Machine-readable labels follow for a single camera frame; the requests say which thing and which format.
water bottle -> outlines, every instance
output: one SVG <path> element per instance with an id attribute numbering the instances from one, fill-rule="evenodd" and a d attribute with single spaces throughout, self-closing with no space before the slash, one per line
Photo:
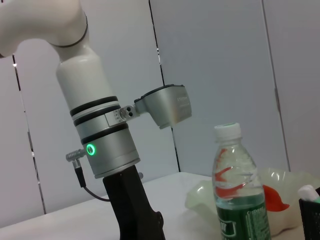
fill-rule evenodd
<path id="1" fill-rule="evenodd" d="M 257 166 L 241 144 L 239 123 L 214 127 L 219 143 L 212 171 L 222 240 L 271 240 Z"/>

black cable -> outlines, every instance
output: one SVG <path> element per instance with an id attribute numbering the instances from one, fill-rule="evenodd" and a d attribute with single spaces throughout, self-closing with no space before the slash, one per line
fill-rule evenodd
<path id="1" fill-rule="evenodd" d="M 86 184 L 86 180 L 85 180 L 85 176 L 84 176 L 84 172 L 82 170 L 82 167 L 77 167 L 77 168 L 74 169 L 74 171 L 75 171 L 75 174 L 76 174 L 76 176 L 78 178 L 78 181 L 79 181 L 79 184 L 80 184 L 81 188 L 84 188 L 84 190 L 86 190 L 88 194 L 90 194 L 91 196 L 93 196 L 94 198 L 96 198 L 96 199 L 98 199 L 100 201 L 110 202 L 109 199 L 99 197 L 99 196 L 95 195 L 92 191 L 90 191 L 87 188 L 87 184 Z"/>
<path id="2" fill-rule="evenodd" d="M 90 191 L 86 186 L 83 187 L 84 190 L 87 191 L 88 194 L 90 194 L 91 196 L 93 196 L 94 198 L 100 200 L 100 201 L 104 201 L 104 202 L 110 202 L 109 199 L 106 199 L 106 198 L 102 198 L 102 197 L 99 197 L 97 195 L 95 195 L 92 191 Z"/>

green label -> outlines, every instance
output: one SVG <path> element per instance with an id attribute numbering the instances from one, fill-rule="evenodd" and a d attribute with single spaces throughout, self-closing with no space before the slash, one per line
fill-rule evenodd
<path id="1" fill-rule="evenodd" d="M 265 203 L 240 210 L 216 209 L 222 240 L 271 240 Z"/>

table surface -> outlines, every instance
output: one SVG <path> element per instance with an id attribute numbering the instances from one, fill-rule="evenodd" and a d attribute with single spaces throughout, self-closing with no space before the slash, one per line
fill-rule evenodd
<path id="1" fill-rule="evenodd" d="M 149 202 L 164 218 L 168 240 L 220 240 L 220 233 L 185 208 L 186 194 L 199 181 L 210 179 L 176 173 L 144 183 Z M 1 240 L 119 240 L 118 222 L 110 203 L 90 200 L 0 229 Z M 303 240 L 302 227 L 273 240 Z"/>

panel seam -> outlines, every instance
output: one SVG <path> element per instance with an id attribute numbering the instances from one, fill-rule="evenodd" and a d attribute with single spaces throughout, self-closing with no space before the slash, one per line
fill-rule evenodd
<path id="1" fill-rule="evenodd" d="M 150 0 L 149 0 L 149 8 L 150 8 L 150 15 L 151 15 L 151 21 L 152 21 L 152 26 L 153 26 L 155 45 L 156 45 L 156 50 L 157 50 L 157 53 L 158 53 L 158 59 L 159 59 L 161 77 L 162 77 L 162 84 L 163 84 L 163 86 L 165 86 L 166 84 L 165 84 L 165 78 L 164 78 L 164 71 L 162 69 L 162 64 L 161 64 L 159 45 L 158 45 L 158 39 L 157 39 L 157 34 L 156 34 L 156 26 L 155 26 L 155 22 L 154 22 L 154 16 L 153 16 L 153 13 L 152 13 Z M 173 130 L 172 127 L 171 127 L 171 134 L 172 134 L 172 139 L 173 139 L 173 145 L 174 145 L 174 151 L 175 151 L 175 157 L 176 157 L 176 163 L 177 163 L 177 166 L 178 166 L 178 171 L 179 171 L 179 173 L 181 173 L 180 162 L 179 162 L 178 151 L 177 151 L 177 145 L 176 145 L 176 141 L 175 141 L 174 130 Z"/>
<path id="2" fill-rule="evenodd" d="M 286 162 L 287 162 L 288 169 L 291 172 L 291 166 L 290 166 L 288 148 L 287 148 L 287 141 L 286 141 L 286 134 L 285 134 L 285 128 L 284 128 L 284 121 L 283 121 L 282 112 L 281 112 L 281 106 L 280 106 L 280 99 L 279 99 L 279 93 L 278 93 L 278 87 L 277 87 L 277 81 L 276 81 L 275 65 L 274 65 L 274 59 L 273 59 L 272 50 L 271 50 L 271 41 L 270 41 L 270 34 L 269 34 L 267 15 L 266 15 L 266 7 L 265 7 L 265 1 L 264 0 L 261 0 L 261 5 L 262 5 L 262 14 L 263 14 L 263 21 L 264 21 L 264 26 L 265 26 L 267 44 L 268 44 L 268 51 L 269 51 L 271 69 L 272 69 L 272 74 L 273 74 L 273 82 L 274 82 L 275 90 L 276 90 L 276 92 L 278 94 L 277 108 L 278 108 L 279 116 L 280 116 L 280 123 L 281 123 L 281 130 L 282 130 L 282 137 L 283 137 L 283 143 L 284 143 Z"/>
<path id="3" fill-rule="evenodd" d="M 24 113 L 25 121 L 26 121 L 26 124 L 27 124 L 27 127 L 28 127 L 27 135 L 28 135 L 28 140 L 29 140 L 29 146 L 30 146 L 30 151 L 31 151 L 31 155 L 32 155 L 32 160 L 33 160 L 33 166 L 34 166 L 34 170 L 35 170 L 35 174 L 36 174 L 37 184 L 38 184 L 38 188 L 39 188 L 39 193 L 40 193 L 40 197 L 41 197 L 42 209 L 43 209 L 43 213 L 47 214 L 46 205 L 45 205 L 45 201 L 44 201 L 44 195 L 43 195 L 43 191 L 42 191 L 42 187 L 41 187 L 41 183 L 40 183 L 40 177 L 39 177 L 36 157 L 35 157 L 34 148 L 33 148 L 33 144 L 32 144 L 32 138 L 31 138 L 30 129 L 29 129 L 29 123 L 28 123 L 26 108 L 25 108 L 24 99 L 23 99 L 23 96 L 22 96 L 21 86 L 20 86 L 20 82 L 19 82 L 19 76 L 18 76 L 18 70 L 17 70 L 17 63 L 16 63 L 15 55 L 12 55 L 12 60 L 13 60 L 13 67 L 14 67 L 14 71 L 15 71 L 16 81 L 17 81 L 17 85 L 18 85 L 18 89 L 19 89 L 19 94 L 20 94 L 20 98 L 21 98 L 21 104 L 22 104 L 22 107 L 23 107 L 23 113 Z"/>

